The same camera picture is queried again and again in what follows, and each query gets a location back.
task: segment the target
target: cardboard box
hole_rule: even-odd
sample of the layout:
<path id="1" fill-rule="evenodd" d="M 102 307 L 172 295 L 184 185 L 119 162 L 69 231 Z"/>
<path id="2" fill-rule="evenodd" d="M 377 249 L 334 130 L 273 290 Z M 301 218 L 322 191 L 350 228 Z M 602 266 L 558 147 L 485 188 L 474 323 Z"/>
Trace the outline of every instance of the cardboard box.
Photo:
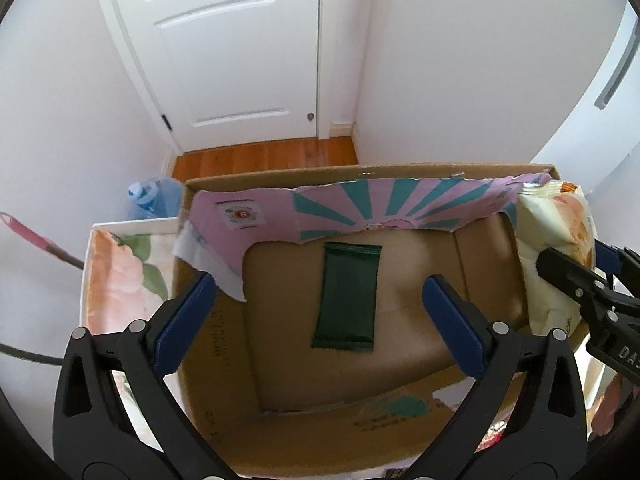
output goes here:
<path id="1" fill-rule="evenodd" d="M 521 164 L 409 164 L 269 171 L 191 180 L 194 193 L 322 185 L 357 178 L 496 178 L 549 171 Z M 329 239 L 382 245 L 375 348 L 371 354 L 311 348 L 319 309 L 322 245 Z M 194 270 L 177 261 L 174 292 Z M 420 291 L 443 274 L 489 320 L 527 330 L 522 271 L 502 215 L 453 233 L 361 232 L 303 245 L 257 244 L 244 258 L 246 303 L 220 293 L 181 368 L 196 428 L 238 473 L 267 478 L 340 474 L 423 452 L 451 417 L 434 392 L 462 381 Z M 582 324 L 572 336 L 577 348 Z M 513 381 L 498 417 L 513 407 Z"/>

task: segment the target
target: plastic water bottle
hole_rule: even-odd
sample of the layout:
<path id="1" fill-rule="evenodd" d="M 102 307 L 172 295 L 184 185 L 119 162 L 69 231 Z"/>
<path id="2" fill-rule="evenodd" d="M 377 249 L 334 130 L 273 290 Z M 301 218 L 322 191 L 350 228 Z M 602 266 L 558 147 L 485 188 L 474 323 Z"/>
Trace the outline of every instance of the plastic water bottle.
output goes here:
<path id="1" fill-rule="evenodd" d="M 155 178 L 129 186 L 132 220 L 178 216 L 184 186 L 173 178 Z"/>

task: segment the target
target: screw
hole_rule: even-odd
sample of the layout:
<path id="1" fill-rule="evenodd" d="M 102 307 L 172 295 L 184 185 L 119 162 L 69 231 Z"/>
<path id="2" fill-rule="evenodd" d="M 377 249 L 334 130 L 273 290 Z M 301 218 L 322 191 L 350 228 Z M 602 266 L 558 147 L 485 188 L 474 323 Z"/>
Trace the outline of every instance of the screw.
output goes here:
<path id="1" fill-rule="evenodd" d="M 142 332 L 145 327 L 146 321 L 144 319 L 137 319 L 129 324 L 129 330 L 131 330 L 133 333 Z"/>
<path id="2" fill-rule="evenodd" d="M 72 333 L 71 337 L 73 339 L 82 339 L 86 334 L 86 328 L 84 326 L 79 326 Z"/>
<path id="3" fill-rule="evenodd" d="M 494 332 L 497 334 L 508 334 L 509 333 L 509 325 L 507 325 L 506 323 L 503 323 L 501 321 L 496 321 L 493 325 L 492 328 L 494 329 Z"/>
<path id="4" fill-rule="evenodd" d="M 559 328 L 555 328 L 552 334 L 554 339 L 557 339 L 558 341 L 564 341 L 566 339 L 566 333 L 564 330 L 560 330 Z"/>

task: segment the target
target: dark green package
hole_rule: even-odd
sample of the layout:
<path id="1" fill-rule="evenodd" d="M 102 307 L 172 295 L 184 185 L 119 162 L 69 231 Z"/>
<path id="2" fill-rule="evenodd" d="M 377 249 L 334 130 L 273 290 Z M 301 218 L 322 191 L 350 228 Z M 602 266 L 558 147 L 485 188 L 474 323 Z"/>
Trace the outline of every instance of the dark green package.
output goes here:
<path id="1" fill-rule="evenodd" d="M 313 348 L 373 352 L 382 247 L 324 244 L 324 277 Z"/>

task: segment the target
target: door hinge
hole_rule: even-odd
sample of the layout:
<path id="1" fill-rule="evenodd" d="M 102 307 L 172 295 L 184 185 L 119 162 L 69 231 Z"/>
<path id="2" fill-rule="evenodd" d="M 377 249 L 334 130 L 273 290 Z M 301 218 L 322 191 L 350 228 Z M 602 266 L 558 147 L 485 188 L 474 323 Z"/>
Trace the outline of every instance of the door hinge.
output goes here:
<path id="1" fill-rule="evenodd" d="M 171 123 L 169 122 L 169 119 L 166 118 L 166 115 L 162 114 L 162 120 L 164 121 L 164 124 L 166 125 L 166 129 L 169 130 L 170 132 L 172 132 L 174 129 L 171 127 Z"/>

